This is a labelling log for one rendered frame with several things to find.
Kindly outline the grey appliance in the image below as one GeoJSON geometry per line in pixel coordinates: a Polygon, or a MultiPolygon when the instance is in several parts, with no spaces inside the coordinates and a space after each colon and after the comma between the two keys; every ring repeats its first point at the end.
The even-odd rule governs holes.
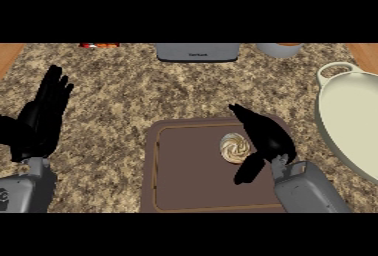
{"type": "Polygon", "coordinates": [[[231,62],[237,43],[156,43],[156,57],[165,62],[231,62]]]}

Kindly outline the brown tray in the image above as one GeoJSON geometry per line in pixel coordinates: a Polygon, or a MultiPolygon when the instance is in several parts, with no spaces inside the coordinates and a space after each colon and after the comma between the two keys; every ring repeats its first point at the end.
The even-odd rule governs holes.
{"type": "Polygon", "coordinates": [[[225,134],[243,134],[236,118],[162,120],[147,130],[140,211],[143,213],[283,211],[271,170],[234,184],[239,166],[219,151],[225,134]]]}

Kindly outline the cream swirl cupcake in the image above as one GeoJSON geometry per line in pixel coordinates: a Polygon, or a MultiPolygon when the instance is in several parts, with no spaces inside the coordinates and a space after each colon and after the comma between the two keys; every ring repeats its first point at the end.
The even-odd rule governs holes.
{"type": "Polygon", "coordinates": [[[240,164],[250,155],[250,144],[239,133],[227,133],[219,140],[219,154],[231,164],[240,164]]]}

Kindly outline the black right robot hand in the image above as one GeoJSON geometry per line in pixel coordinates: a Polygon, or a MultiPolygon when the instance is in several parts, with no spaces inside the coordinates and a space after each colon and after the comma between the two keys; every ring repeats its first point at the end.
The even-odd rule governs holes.
{"type": "Polygon", "coordinates": [[[243,124],[243,130],[255,148],[255,152],[245,158],[234,174],[233,182],[239,185],[253,181],[265,162],[271,162],[277,157],[283,158],[283,164],[289,164],[296,157],[296,151],[289,134],[268,117],[239,104],[228,105],[228,109],[243,124]]]}

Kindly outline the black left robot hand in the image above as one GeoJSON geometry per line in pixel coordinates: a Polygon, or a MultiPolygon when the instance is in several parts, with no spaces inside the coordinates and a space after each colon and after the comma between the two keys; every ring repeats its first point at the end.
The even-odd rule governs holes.
{"type": "Polygon", "coordinates": [[[51,65],[35,98],[25,104],[17,118],[0,115],[0,144],[10,147],[11,162],[47,158],[54,152],[72,89],[61,68],[51,65]]]}

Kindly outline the cream oval pot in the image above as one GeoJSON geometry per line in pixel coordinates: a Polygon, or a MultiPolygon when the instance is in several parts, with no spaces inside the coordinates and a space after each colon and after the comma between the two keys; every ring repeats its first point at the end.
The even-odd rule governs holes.
{"type": "Polygon", "coordinates": [[[317,70],[315,80],[320,136],[343,165],[378,185],[378,75],[332,62],[317,70]]]}

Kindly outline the red and orange package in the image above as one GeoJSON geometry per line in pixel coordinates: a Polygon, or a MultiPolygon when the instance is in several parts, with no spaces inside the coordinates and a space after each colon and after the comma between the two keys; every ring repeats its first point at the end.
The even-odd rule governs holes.
{"type": "Polygon", "coordinates": [[[81,48],[118,48],[119,43],[79,43],[78,47],[81,48]]]}

